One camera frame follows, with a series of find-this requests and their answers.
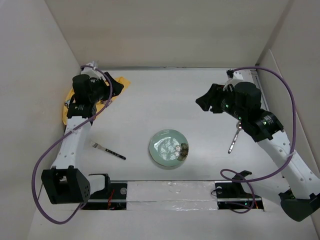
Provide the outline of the yellow car-print cloth placemat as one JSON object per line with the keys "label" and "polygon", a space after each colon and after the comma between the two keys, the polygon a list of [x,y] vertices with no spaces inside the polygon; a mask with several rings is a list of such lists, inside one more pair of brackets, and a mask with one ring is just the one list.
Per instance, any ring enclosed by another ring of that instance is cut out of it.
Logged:
{"label": "yellow car-print cloth placemat", "polygon": [[[127,80],[124,77],[116,77],[115,81],[119,84],[123,85],[123,89],[121,91],[121,94],[130,86],[131,82],[129,80]],[[63,110],[62,110],[62,122],[63,124],[66,126],[67,125],[67,113],[68,113],[68,106],[71,100],[71,97],[74,95],[74,90],[73,88],[71,88],[71,90],[69,91],[69,93],[67,94],[65,101],[64,101],[64,106],[63,106]],[[105,105],[106,101],[100,101],[98,102],[95,106],[96,106],[96,112],[98,113]]]}

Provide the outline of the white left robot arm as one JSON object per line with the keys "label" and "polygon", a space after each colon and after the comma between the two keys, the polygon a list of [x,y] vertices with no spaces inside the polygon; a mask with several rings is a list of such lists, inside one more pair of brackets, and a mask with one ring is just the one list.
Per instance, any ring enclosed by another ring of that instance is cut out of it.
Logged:
{"label": "white left robot arm", "polygon": [[50,202],[84,204],[94,193],[100,198],[111,194],[106,173],[84,175],[81,171],[82,151],[96,117],[124,89],[107,72],[93,64],[82,66],[72,78],[73,95],[67,106],[66,127],[56,159],[50,169],[42,171],[41,180]]}

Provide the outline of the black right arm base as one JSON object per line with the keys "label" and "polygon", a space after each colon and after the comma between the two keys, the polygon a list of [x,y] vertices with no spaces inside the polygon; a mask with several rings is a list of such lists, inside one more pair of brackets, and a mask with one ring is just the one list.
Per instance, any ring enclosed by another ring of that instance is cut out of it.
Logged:
{"label": "black right arm base", "polygon": [[210,195],[216,199],[219,210],[244,214],[249,210],[265,209],[262,198],[258,195],[253,197],[251,189],[246,192],[240,182],[216,180]]}

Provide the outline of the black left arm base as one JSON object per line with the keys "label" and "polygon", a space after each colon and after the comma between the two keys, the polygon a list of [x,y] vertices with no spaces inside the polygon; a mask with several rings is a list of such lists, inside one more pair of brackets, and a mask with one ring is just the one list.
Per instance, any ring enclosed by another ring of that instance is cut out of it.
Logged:
{"label": "black left arm base", "polygon": [[82,210],[122,211],[127,209],[127,181],[111,181],[107,177],[105,187],[93,193]]}

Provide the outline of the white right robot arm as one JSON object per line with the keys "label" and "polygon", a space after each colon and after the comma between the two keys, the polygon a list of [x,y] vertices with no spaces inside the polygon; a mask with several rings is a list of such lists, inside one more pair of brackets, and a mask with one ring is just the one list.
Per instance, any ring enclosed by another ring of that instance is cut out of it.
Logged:
{"label": "white right robot arm", "polygon": [[196,99],[204,112],[226,113],[237,119],[249,135],[272,159],[277,170],[266,176],[248,179],[249,171],[235,172],[230,178],[231,191],[237,197],[249,193],[277,205],[296,222],[301,222],[320,208],[320,179],[295,150],[296,130],[292,140],[284,126],[270,111],[262,109],[261,90],[252,82],[237,77],[239,69],[227,70],[225,84],[212,84]]}

